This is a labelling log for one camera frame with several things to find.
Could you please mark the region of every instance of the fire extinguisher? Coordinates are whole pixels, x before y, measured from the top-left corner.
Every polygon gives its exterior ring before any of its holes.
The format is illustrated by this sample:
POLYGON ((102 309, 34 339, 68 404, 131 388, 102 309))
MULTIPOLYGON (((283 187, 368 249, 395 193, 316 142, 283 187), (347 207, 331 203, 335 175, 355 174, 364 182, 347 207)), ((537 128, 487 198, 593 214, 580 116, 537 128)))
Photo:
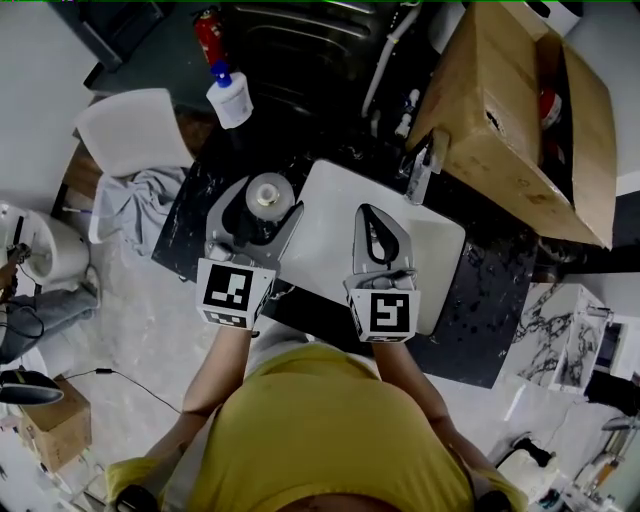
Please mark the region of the fire extinguisher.
POLYGON ((226 61, 227 52, 222 46, 222 24, 218 13, 213 8, 197 13, 193 27, 209 66, 219 60, 226 61))

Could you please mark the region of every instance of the chair backrest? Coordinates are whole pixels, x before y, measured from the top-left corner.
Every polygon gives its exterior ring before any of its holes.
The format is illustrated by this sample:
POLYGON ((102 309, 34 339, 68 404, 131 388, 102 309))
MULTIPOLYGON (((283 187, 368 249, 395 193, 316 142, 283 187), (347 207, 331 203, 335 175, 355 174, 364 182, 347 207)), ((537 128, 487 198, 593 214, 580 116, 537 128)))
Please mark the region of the chair backrest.
POLYGON ((105 98, 80 113, 76 128, 98 166, 114 177, 193 164, 166 89, 140 89, 105 98))

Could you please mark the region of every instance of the white hose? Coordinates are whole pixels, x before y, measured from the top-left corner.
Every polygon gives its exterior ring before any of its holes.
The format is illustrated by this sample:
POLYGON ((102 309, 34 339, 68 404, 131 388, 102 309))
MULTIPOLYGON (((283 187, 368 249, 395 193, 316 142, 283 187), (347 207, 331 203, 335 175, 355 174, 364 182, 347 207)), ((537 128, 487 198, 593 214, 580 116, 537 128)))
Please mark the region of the white hose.
POLYGON ((393 32, 387 35, 387 42, 382 49, 380 59, 378 59, 378 65, 376 66, 376 72, 373 74, 373 78, 371 79, 371 83, 369 84, 369 90, 367 91, 367 95, 364 98, 364 103, 362 104, 362 117, 367 117, 367 115, 369 114, 369 106, 371 105, 373 97, 378 90, 380 80, 382 80, 382 75, 384 75, 384 70, 387 67, 387 63, 389 62, 389 57, 391 57, 391 53, 393 52, 393 47, 400 40, 402 34, 407 31, 407 29, 414 21, 416 21, 418 14, 420 14, 420 9, 422 9, 422 4, 418 4, 415 7, 412 7, 405 19, 402 20, 402 22, 396 27, 393 32))

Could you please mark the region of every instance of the blue cap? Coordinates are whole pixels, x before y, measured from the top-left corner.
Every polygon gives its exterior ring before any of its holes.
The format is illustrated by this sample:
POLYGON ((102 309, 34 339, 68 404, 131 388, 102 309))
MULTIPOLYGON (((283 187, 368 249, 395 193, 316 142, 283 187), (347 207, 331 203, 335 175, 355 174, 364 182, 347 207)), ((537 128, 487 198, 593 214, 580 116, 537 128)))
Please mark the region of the blue cap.
POLYGON ((211 66, 211 74, 216 77, 216 83, 223 89, 229 87, 233 81, 229 74, 229 64, 223 60, 218 60, 211 66))

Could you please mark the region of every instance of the gray cloth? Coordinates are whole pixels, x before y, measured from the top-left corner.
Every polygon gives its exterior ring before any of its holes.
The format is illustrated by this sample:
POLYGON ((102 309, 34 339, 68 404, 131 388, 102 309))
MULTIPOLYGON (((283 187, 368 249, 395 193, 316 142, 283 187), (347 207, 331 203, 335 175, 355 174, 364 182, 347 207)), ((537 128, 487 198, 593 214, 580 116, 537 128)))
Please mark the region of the gray cloth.
POLYGON ((103 174, 93 210, 100 238, 120 232, 134 254, 151 257, 184 179, 180 167, 140 171, 131 181, 103 174))
POLYGON ((97 306, 98 299, 83 285, 73 292, 53 290, 36 297, 14 297, 6 305, 7 329, 0 342, 0 364, 18 359, 78 320, 90 318, 97 306))

